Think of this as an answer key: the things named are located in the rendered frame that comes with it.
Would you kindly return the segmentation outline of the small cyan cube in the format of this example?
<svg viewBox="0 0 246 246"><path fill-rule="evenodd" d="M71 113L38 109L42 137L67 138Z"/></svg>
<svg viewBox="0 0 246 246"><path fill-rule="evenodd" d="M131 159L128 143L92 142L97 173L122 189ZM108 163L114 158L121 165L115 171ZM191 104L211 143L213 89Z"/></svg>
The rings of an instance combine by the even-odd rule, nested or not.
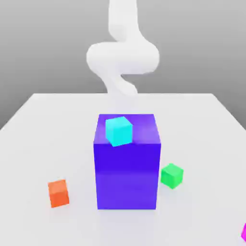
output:
<svg viewBox="0 0 246 246"><path fill-rule="evenodd" d="M130 144L133 141L133 125L124 116L107 119L105 135L113 147Z"/></svg>

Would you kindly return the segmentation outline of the small green cube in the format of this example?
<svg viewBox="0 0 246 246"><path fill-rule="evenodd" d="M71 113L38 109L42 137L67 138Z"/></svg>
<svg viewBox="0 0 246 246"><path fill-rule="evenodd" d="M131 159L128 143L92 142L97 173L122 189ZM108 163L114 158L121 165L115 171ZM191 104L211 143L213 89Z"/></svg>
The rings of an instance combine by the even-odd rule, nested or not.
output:
<svg viewBox="0 0 246 246"><path fill-rule="evenodd" d="M182 183L184 170L173 163L161 169L160 181L171 189Z"/></svg>

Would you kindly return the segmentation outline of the small orange cube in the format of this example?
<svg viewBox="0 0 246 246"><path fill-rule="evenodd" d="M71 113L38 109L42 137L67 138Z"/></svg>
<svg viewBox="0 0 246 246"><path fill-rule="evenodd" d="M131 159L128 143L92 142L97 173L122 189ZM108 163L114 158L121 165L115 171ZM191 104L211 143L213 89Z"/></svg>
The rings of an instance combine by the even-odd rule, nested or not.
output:
<svg viewBox="0 0 246 246"><path fill-rule="evenodd" d="M52 208L69 204L69 195L65 179L48 183L48 188Z"/></svg>

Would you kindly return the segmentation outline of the large blue box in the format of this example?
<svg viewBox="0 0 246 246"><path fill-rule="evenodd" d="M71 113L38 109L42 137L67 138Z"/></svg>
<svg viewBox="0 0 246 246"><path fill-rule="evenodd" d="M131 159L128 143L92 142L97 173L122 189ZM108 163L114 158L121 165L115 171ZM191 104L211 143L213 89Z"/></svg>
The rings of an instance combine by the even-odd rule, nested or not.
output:
<svg viewBox="0 0 246 246"><path fill-rule="evenodd" d="M155 209L161 141L153 114L124 114L133 125L133 141L114 147L105 137L100 114L93 149L98 209Z"/></svg>

